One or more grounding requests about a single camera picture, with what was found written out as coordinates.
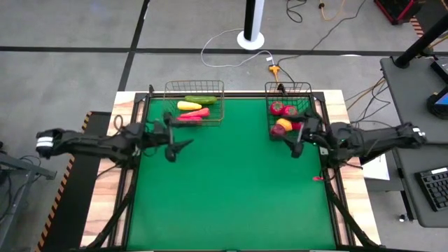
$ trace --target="white stand base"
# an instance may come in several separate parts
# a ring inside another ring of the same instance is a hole
[[[240,32],[237,37],[239,46],[246,50],[257,50],[265,43],[265,37],[261,32],[258,34],[258,38],[255,41],[248,41],[244,38],[244,31]]]

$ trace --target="wooden table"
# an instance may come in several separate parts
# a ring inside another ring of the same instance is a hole
[[[350,120],[347,114],[347,109],[341,90],[317,90],[315,92],[324,92],[325,94],[325,103],[330,123],[349,123]],[[132,107],[134,105],[135,93],[136,92],[117,93],[113,104],[111,121],[108,128],[108,135],[113,135],[116,133],[116,129],[113,126],[113,119],[116,115],[121,115],[123,117],[124,125],[129,123],[132,113]],[[316,103],[316,108],[318,111],[321,110],[321,107],[318,103]],[[353,165],[360,165],[360,161],[358,158],[352,158],[349,163]],[[102,160],[98,172],[102,172],[112,166],[113,163],[110,160]],[[346,202],[348,204],[350,214],[354,217],[355,221],[368,235],[368,237],[377,244],[380,244],[375,217],[373,216],[369,195],[364,182],[363,170],[345,166],[341,168],[341,175],[342,182],[344,184]],[[97,179],[93,191],[92,201],[90,203],[89,214],[87,216],[81,246],[86,246],[90,242],[92,242],[111,217],[116,200],[119,178],[120,169],[115,168]],[[336,212],[342,243],[348,244],[343,217],[337,210]],[[125,213],[123,213],[118,223],[117,237],[122,236],[124,218]],[[119,238],[116,239],[115,244],[119,245],[120,240],[121,239]]]

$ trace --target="yellow plug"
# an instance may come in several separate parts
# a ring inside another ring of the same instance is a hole
[[[270,65],[269,66],[269,71],[271,71],[274,74],[276,82],[279,82],[279,77],[277,76],[279,70],[280,70],[280,68],[277,65]]]

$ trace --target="white cable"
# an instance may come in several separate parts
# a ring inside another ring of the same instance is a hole
[[[257,54],[251,56],[250,58],[243,60],[243,62],[239,63],[238,65],[213,66],[213,65],[210,65],[210,64],[205,63],[205,61],[204,61],[204,57],[203,57],[204,50],[205,50],[205,48],[208,46],[208,44],[209,44],[212,40],[214,40],[215,38],[217,38],[217,37],[219,37],[219,36],[221,36],[221,35],[223,35],[223,34],[225,34],[225,33],[228,33],[228,32],[243,31],[243,30],[244,30],[244,29],[231,29],[231,30],[228,30],[228,31],[223,31],[223,32],[221,32],[220,34],[211,37],[211,38],[207,41],[207,43],[205,43],[203,49],[201,50],[201,60],[202,60],[202,63],[204,63],[204,65],[206,65],[206,66],[208,66],[208,67],[239,67],[239,66],[241,66],[242,64],[248,62],[249,60],[252,60],[254,57],[257,57],[260,53],[268,53],[268,54],[271,56],[272,64],[275,64],[275,63],[274,63],[274,57],[272,56],[272,54],[271,54],[269,51],[266,51],[266,50],[262,50],[262,51],[258,52]]]

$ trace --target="red object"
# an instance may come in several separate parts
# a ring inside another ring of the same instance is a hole
[[[271,135],[278,137],[278,136],[284,136],[286,134],[286,129],[281,126],[280,124],[276,124],[274,126],[272,126],[271,128]]]
[[[299,111],[296,107],[287,105],[283,107],[283,111],[281,112],[283,116],[295,116],[299,114]]]
[[[209,108],[203,108],[203,109],[200,109],[198,111],[193,111],[193,112],[184,113],[184,114],[180,115],[180,117],[182,117],[182,118],[185,118],[185,117],[196,117],[196,116],[200,116],[200,117],[210,116],[210,109]]]
[[[269,109],[270,109],[272,115],[280,116],[281,112],[284,109],[284,105],[281,103],[281,101],[274,101],[274,102],[272,102]]]
[[[202,121],[202,117],[200,116],[190,116],[190,117],[181,117],[179,116],[177,120],[180,120],[182,122],[200,122]]]
[[[424,4],[421,0],[374,0],[392,25],[409,22]]]
[[[293,126],[293,130],[300,130],[300,129],[302,129],[302,123],[301,122],[292,122],[291,125]]]

